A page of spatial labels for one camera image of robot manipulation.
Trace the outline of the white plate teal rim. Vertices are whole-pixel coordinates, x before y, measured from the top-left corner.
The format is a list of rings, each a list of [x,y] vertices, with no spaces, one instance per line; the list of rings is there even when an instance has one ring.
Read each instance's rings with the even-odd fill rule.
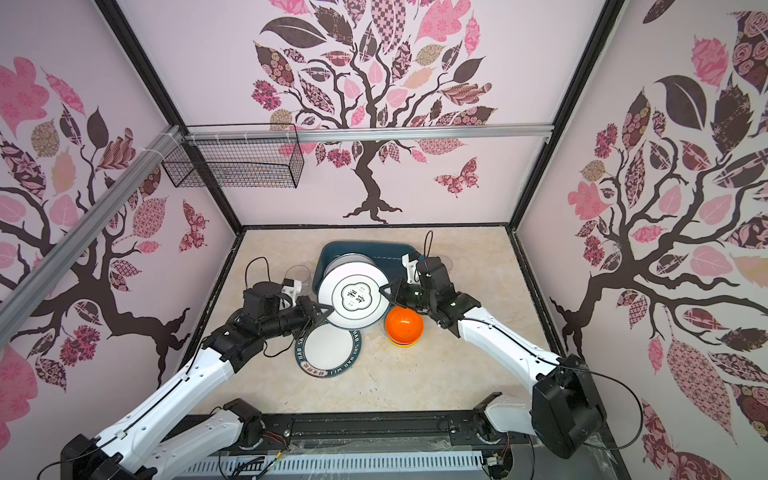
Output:
[[[333,308],[327,320],[335,327],[360,330],[381,320],[390,308],[380,288],[388,284],[375,265],[349,262],[330,270],[320,282],[318,302]]]

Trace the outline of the white plate red characters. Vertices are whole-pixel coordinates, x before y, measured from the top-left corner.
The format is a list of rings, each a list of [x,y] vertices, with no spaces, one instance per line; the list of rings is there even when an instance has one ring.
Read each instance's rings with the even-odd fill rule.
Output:
[[[352,253],[342,254],[336,257],[329,263],[329,267],[335,268],[337,265],[344,265],[344,264],[356,263],[356,262],[365,263],[369,265],[375,264],[375,262],[371,257],[361,253],[352,252]]]

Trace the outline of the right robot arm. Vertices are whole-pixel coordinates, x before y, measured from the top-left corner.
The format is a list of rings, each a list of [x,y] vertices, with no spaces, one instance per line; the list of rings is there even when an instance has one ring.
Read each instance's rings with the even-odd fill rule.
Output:
[[[504,325],[480,301],[455,289],[440,258],[409,253],[401,263],[406,276],[382,286],[381,294],[483,350],[525,387],[526,402],[500,395],[480,408],[494,430],[535,436],[568,459],[603,426],[607,412],[593,373],[579,357],[542,349]]]

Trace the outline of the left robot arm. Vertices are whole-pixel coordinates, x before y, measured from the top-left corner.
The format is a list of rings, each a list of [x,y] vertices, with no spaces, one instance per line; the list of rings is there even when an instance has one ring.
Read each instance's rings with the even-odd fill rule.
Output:
[[[172,430],[215,388],[265,348],[267,340],[299,338],[334,308],[297,296],[286,286],[260,282],[244,304],[203,340],[197,353],[138,407],[93,438],[82,434],[61,450],[63,479],[172,478],[203,457],[263,437],[261,412],[242,399],[178,434]]]

